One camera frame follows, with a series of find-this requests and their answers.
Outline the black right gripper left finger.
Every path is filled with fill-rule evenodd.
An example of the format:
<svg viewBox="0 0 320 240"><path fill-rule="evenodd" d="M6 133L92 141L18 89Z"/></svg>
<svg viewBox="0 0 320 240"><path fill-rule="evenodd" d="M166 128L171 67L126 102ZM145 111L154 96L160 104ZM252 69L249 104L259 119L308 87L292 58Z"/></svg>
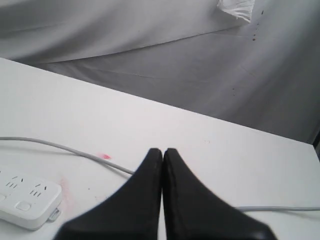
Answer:
<svg viewBox="0 0 320 240"><path fill-rule="evenodd" d="M62 225L57 240L156 240L162 194L162 152L151 148L108 199Z"/></svg>

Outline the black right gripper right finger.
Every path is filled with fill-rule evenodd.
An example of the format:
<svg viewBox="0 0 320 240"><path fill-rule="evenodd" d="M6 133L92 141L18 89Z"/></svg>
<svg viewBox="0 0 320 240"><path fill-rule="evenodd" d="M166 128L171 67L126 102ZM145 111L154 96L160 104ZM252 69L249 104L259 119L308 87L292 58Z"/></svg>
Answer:
<svg viewBox="0 0 320 240"><path fill-rule="evenodd" d="M189 169L178 151L166 150L162 199L169 240L274 240L270 227L224 202Z"/></svg>

